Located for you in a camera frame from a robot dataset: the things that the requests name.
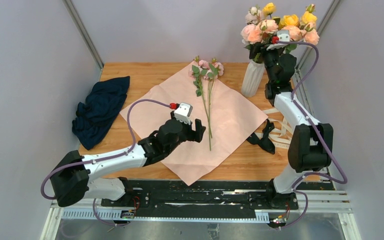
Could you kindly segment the pink paper flower wrap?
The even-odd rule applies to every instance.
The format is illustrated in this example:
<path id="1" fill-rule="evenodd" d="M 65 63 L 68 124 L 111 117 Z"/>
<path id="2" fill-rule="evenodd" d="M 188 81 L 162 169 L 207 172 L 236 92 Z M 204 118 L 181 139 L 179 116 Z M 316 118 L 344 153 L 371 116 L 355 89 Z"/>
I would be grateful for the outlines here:
<path id="1" fill-rule="evenodd" d="M 190 118 L 200 119 L 203 126 L 210 127 L 212 138 L 209 139 L 209 134 L 205 132 L 200 143 L 181 143 L 161 161 L 188 186 L 219 170 L 222 163 L 231 160 L 234 151 L 267 119 L 259 107 L 237 90 L 217 80 L 211 94 L 210 120 L 207 120 L 203 101 L 196 96 L 193 78 L 188 75 L 190 69 L 188 64 L 153 86 L 142 96 L 144 102 L 135 105 L 131 112 L 128 111 L 128 105 L 120 112 L 125 120 L 130 121 L 135 133 L 144 138 L 170 117 L 168 108 L 148 100 L 165 104 L 184 102 L 192 106 Z"/>

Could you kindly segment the black printed ribbon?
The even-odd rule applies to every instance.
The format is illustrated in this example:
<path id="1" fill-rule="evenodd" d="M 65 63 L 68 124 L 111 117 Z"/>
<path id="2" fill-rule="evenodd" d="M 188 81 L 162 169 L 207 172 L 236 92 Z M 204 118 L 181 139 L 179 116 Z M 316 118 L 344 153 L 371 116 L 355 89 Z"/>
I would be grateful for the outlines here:
<path id="1" fill-rule="evenodd" d="M 269 134 L 274 129 L 275 129 L 274 123 L 270 122 L 270 120 L 267 119 L 266 125 L 262 130 L 262 136 L 258 137 L 256 133 L 252 133 L 246 139 L 246 141 L 249 142 L 251 145 L 258 145 L 262 150 L 274 155 L 276 152 L 276 147 L 274 143 L 269 139 Z"/>

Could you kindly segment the peach rose stem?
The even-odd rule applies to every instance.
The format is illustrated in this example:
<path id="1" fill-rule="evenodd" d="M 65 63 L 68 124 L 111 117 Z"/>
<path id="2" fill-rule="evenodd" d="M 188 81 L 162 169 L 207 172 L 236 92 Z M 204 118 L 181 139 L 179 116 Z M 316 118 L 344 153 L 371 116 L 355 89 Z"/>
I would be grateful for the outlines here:
<path id="1" fill-rule="evenodd" d="M 244 48 L 249 51 L 248 58 L 257 64 L 264 62 L 264 55 L 272 43 L 272 37 L 279 30 L 279 25 L 274 19 L 265 19 L 258 24 L 250 23 L 241 31 Z"/>

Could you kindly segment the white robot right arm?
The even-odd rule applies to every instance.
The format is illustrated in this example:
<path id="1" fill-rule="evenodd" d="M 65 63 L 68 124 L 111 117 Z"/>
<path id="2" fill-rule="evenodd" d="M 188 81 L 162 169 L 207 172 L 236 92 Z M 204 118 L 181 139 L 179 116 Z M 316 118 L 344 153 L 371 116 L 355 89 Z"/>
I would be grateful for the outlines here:
<path id="1" fill-rule="evenodd" d="M 281 49 L 267 50 L 263 57 L 268 77 L 265 97 L 292 128 L 288 164 L 266 188 L 265 201 L 272 209 L 278 209 L 292 199 L 294 188 L 305 174 L 318 173 L 332 162 L 328 151 L 333 146 L 333 127 L 312 117 L 293 93 L 290 80 L 296 62 L 296 57 L 283 53 Z"/>

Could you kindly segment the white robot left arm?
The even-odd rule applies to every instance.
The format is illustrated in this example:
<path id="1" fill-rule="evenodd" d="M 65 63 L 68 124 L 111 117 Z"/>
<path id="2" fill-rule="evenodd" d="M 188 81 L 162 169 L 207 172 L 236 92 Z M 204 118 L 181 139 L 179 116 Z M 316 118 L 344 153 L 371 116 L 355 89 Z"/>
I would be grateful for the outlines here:
<path id="1" fill-rule="evenodd" d="M 141 168 L 167 158 L 184 142 L 201 142 L 206 127 L 200 119 L 183 123 L 172 116 L 158 130 L 129 147 L 97 155 L 68 152 L 50 176 L 59 207 L 68 207 L 83 199 L 108 199 L 129 206 L 133 193 L 121 178 L 108 179 L 114 172 Z"/>

